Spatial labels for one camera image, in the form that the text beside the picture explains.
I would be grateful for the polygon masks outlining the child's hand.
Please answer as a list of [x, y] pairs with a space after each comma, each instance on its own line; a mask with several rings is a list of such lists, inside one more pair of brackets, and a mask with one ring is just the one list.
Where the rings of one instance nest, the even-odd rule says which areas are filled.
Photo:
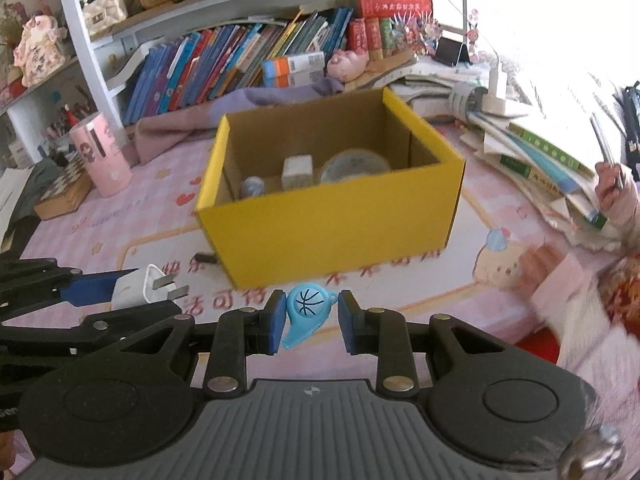
[[520, 292], [525, 297], [532, 296], [564, 258], [564, 252], [551, 244], [527, 248], [518, 260]]

